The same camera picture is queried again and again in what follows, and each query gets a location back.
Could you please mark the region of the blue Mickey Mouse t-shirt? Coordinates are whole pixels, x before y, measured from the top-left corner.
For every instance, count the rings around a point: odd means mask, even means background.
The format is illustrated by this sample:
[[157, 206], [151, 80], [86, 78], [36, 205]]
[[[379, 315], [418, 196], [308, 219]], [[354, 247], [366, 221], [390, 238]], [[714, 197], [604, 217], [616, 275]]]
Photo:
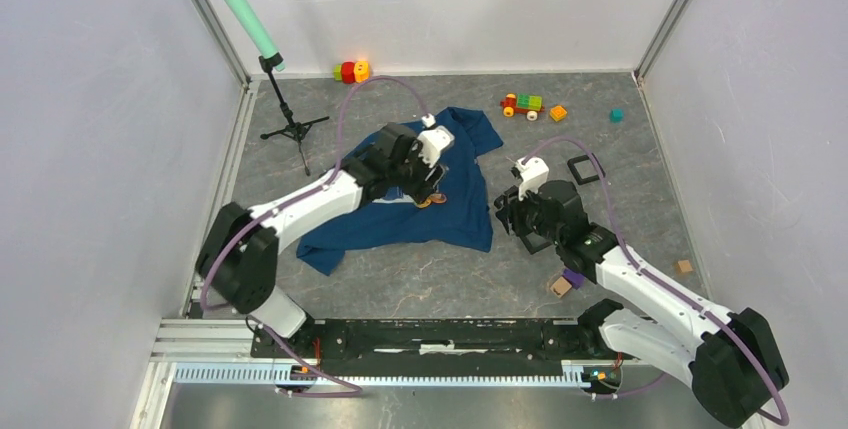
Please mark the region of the blue Mickey Mouse t-shirt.
[[419, 207], [393, 187], [383, 198], [305, 234], [297, 245], [297, 258], [329, 275], [348, 251], [391, 244], [440, 241], [490, 251], [493, 227], [478, 158], [502, 147], [503, 140], [480, 110], [447, 107], [436, 114], [436, 121], [455, 137], [441, 158], [447, 174], [438, 186], [439, 202]]

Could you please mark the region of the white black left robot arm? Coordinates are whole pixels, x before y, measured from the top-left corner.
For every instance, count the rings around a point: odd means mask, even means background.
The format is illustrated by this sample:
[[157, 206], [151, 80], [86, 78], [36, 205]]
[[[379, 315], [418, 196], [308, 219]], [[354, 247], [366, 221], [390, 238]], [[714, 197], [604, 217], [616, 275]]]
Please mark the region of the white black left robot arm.
[[417, 203], [435, 193], [447, 169], [441, 156], [454, 136], [426, 118], [421, 132], [390, 123], [374, 141], [352, 151], [316, 181], [274, 201], [244, 208], [223, 206], [199, 251], [200, 304], [215, 290], [237, 313], [258, 320], [290, 356], [314, 343], [307, 312], [278, 287], [278, 256], [322, 224], [353, 213], [399, 188]]

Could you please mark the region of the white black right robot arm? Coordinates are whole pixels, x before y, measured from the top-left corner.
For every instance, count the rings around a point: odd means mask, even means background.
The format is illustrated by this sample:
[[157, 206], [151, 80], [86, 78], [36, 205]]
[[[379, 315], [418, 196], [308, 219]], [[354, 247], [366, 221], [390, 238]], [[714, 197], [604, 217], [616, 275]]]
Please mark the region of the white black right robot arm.
[[590, 221], [573, 183], [537, 191], [507, 189], [494, 201], [506, 231], [530, 252], [551, 246], [566, 269], [626, 299], [639, 314], [604, 299], [580, 317], [577, 341], [591, 357], [620, 352], [649, 363], [688, 387], [721, 424], [736, 428], [773, 401], [790, 378], [768, 321], [734, 312], [657, 271], [617, 234]]

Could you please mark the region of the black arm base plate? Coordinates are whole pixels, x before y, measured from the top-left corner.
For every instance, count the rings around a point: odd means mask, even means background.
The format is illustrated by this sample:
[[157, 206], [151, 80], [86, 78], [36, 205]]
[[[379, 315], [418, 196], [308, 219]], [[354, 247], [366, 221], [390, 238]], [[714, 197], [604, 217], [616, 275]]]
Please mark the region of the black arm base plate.
[[554, 376], [627, 358], [572, 318], [308, 320], [286, 342], [337, 377]]

